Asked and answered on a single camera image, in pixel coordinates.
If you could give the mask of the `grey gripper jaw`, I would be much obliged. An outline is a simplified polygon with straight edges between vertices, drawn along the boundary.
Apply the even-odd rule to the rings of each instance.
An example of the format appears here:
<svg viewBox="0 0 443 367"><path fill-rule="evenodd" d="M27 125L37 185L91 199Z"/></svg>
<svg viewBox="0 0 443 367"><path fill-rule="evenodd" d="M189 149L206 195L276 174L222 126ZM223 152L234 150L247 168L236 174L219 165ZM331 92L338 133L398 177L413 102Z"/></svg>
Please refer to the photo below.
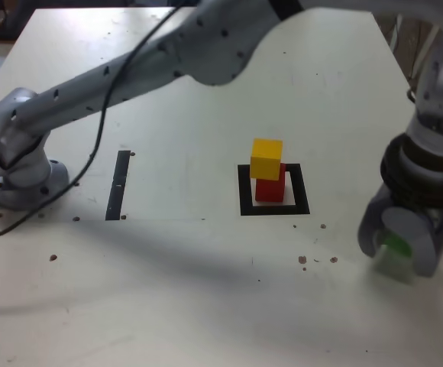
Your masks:
<svg viewBox="0 0 443 367"><path fill-rule="evenodd" d="M385 228L411 248L415 274L432 277L443 254L443 209L417 213L394 206L386 209L381 218Z"/></svg>
<svg viewBox="0 0 443 367"><path fill-rule="evenodd" d="M367 205L361 224L357 232L357 240L361 251L373 258L380 245L377 244L377 235L383 230L381 215L388 206L388 199L373 198Z"/></svg>

